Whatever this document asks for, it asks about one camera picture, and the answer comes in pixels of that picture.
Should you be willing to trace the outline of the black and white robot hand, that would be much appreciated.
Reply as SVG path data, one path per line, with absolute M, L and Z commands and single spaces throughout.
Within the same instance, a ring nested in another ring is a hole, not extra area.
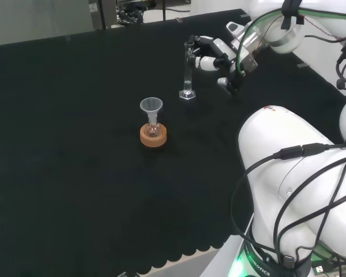
M 190 68 L 205 72 L 226 69 L 227 76 L 218 78 L 217 84 L 229 95 L 234 95 L 242 79 L 236 69 L 236 51 L 221 39 L 209 36 L 191 35 L 189 43 L 193 43 L 188 57 Z

